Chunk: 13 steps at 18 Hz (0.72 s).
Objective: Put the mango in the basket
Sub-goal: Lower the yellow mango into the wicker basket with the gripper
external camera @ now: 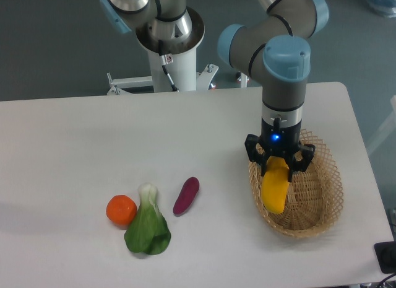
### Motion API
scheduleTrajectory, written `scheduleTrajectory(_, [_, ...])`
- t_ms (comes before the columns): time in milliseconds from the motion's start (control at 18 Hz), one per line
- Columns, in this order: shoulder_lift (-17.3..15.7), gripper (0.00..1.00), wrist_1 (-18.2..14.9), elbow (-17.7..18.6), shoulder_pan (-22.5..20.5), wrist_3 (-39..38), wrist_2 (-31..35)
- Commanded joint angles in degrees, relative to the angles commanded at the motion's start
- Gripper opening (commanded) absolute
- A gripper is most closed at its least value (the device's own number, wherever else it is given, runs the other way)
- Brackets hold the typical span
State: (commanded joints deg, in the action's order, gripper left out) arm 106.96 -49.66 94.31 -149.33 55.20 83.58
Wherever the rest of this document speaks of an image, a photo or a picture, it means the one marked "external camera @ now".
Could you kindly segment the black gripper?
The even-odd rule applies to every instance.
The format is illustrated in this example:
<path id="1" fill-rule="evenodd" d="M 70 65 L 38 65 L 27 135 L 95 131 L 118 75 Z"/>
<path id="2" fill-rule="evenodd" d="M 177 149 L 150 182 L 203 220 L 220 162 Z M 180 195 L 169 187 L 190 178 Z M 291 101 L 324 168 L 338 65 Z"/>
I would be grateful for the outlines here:
<path id="1" fill-rule="evenodd" d="M 260 174 L 263 177 L 267 171 L 267 161 L 269 157 L 275 156 L 284 158 L 289 168 L 288 182 L 292 181 L 295 172 L 305 172 L 314 158 L 316 146 L 314 144 L 302 144 L 299 142 L 301 122 L 290 127 L 279 130 L 273 125 L 261 119 L 261 135 L 248 134 L 244 142 L 247 156 L 251 162 L 260 166 Z M 257 145 L 264 150 L 260 154 Z M 299 152 L 301 158 L 296 159 L 295 154 Z"/>

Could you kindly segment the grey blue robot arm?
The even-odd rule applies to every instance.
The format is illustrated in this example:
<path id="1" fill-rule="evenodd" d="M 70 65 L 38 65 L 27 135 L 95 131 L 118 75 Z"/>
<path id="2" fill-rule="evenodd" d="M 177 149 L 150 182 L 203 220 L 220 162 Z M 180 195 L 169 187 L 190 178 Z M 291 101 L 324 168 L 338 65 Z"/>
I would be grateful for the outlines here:
<path id="1" fill-rule="evenodd" d="M 286 163 L 286 174 L 305 171 L 315 148 L 299 141 L 311 49 L 307 39 L 329 19 L 324 0 L 258 0 L 267 18 L 255 27 L 233 24 L 219 36 L 217 52 L 229 66 L 262 86 L 261 134 L 245 141 L 249 160 L 262 176 L 270 158 Z M 198 88 L 196 48 L 205 27 L 186 0 L 100 0 L 121 33 L 134 30 L 150 60 L 153 88 L 178 92 Z"/>

